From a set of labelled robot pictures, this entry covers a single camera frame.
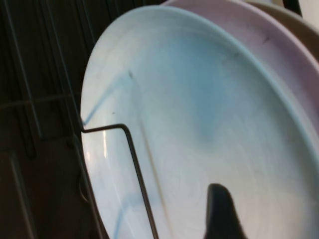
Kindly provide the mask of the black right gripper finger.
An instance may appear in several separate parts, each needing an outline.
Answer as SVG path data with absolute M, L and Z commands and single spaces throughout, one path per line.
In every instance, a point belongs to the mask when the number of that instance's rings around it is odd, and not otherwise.
M 245 239 L 229 190 L 212 183 L 207 190 L 205 239 Z

